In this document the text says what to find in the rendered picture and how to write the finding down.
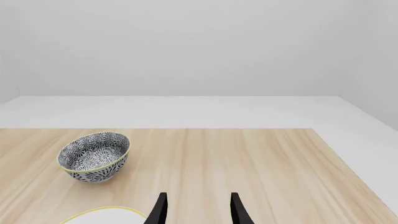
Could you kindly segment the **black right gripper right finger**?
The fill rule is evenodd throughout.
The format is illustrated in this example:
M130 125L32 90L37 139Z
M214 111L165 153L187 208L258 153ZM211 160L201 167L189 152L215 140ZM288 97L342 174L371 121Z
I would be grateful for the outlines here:
M236 192L231 193L230 210L233 224L254 224Z

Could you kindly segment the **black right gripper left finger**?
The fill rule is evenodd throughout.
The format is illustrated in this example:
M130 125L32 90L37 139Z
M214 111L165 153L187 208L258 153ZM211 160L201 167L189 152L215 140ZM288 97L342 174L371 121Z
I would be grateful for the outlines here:
M146 218L145 224L165 224L167 219L167 209L167 193L161 192L152 211Z

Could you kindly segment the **white bowl with yellow rim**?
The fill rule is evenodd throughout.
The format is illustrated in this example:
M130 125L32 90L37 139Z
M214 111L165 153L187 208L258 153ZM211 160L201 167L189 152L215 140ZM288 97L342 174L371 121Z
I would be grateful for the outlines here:
M147 216L128 207L100 207L72 216L60 224L144 224Z

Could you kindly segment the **black white patterned bowl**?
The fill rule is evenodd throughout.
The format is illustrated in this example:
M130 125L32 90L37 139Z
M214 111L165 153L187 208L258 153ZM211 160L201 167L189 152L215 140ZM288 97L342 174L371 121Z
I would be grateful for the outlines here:
M57 164L81 182L106 182L125 165L130 141L115 132L98 132L68 143L57 156Z

